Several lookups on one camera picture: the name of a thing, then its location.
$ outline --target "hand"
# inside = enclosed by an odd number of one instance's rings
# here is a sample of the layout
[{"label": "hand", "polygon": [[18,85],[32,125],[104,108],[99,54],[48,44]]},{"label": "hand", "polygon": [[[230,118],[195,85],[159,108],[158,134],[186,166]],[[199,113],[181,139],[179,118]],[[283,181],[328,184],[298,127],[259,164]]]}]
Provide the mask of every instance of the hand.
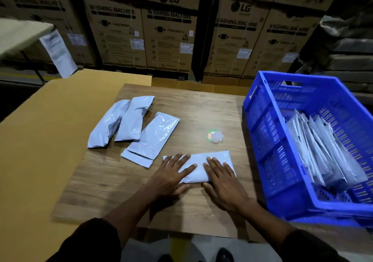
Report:
[{"label": "hand", "polygon": [[207,157],[207,162],[203,163],[203,167],[214,187],[209,183],[203,183],[202,187],[220,208],[238,212],[238,208],[250,200],[245,189],[227,163],[220,164],[215,157]]},{"label": "hand", "polygon": [[189,184],[179,184],[179,182],[194,171],[197,164],[193,164],[179,173],[178,170],[190,158],[190,154],[188,154],[180,160],[182,155],[182,153],[179,153],[174,158],[167,156],[159,169],[148,180],[145,188],[147,192],[154,194],[155,199],[162,196],[179,196],[188,190]]}]

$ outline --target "plastic wrap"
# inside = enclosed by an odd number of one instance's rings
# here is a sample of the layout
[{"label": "plastic wrap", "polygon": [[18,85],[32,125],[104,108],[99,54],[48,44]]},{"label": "plastic wrap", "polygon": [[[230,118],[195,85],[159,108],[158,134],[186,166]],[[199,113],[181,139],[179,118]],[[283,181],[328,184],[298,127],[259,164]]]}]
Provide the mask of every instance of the plastic wrap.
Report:
[{"label": "plastic wrap", "polygon": [[154,96],[134,97],[120,122],[115,141],[139,140],[142,129],[142,118],[152,104]]},{"label": "plastic wrap", "polygon": [[233,170],[234,174],[237,176],[236,171],[233,168],[231,155],[229,150],[220,151],[220,152],[210,152],[210,153],[202,153],[202,154],[192,154],[190,159],[185,162],[185,164],[180,168],[179,172],[182,172],[187,167],[197,164],[197,167],[192,171],[189,175],[184,177],[181,180],[181,183],[204,183],[210,181],[208,175],[203,168],[203,163],[206,163],[207,157],[215,157],[221,164],[226,162],[231,169]]},{"label": "plastic wrap", "polygon": [[123,115],[128,110],[129,100],[116,102],[101,118],[96,127],[92,130],[88,139],[88,148],[104,147],[109,143],[119,127]]},{"label": "plastic wrap", "polygon": [[150,167],[179,121],[174,116],[157,112],[141,132],[140,140],[133,141],[121,156],[146,168]]}]

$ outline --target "blue plastic crate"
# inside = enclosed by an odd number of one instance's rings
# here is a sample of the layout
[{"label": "blue plastic crate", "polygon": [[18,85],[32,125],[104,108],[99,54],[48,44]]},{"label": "blue plastic crate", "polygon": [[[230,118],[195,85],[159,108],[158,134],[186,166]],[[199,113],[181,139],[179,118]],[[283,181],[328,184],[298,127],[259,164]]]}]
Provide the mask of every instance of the blue plastic crate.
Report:
[{"label": "blue plastic crate", "polygon": [[[285,124],[294,109],[329,122],[368,181],[339,194],[314,187]],[[337,78],[259,71],[244,111],[274,215],[288,221],[354,225],[355,220],[373,226],[373,117]]]}]

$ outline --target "round sticker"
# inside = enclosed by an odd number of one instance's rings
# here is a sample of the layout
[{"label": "round sticker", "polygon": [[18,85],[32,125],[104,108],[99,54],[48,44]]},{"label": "round sticker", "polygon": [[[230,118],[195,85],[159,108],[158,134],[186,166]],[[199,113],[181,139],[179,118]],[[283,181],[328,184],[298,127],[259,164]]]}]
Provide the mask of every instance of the round sticker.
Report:
[{"label": "round sticker", "polygon": [[212,129],[212,130],[209,130],[209,131],[207,132],[206,138],[207,138],[208,141],[211,142],[211,137],[212,137],[212,135],[213,135],[215,132],[217,132],[217,129]]}]

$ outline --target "black sleeve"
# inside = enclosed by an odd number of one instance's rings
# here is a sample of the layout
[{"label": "black sleeve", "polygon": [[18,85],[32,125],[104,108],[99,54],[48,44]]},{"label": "black sleeve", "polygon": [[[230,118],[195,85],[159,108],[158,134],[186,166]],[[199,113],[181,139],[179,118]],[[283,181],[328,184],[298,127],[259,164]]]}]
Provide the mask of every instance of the black sleeve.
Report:
[{"label": "black sleeve", "polygon": [[286,237],[280,256],[283,262],[348,262],[326,242],[303,230],[296,230]]},{"label": "black sleeve", "polygon": [[94,218],[82,223],[47,262],[119,262],[121,252],[116,228],[104,219]]}]

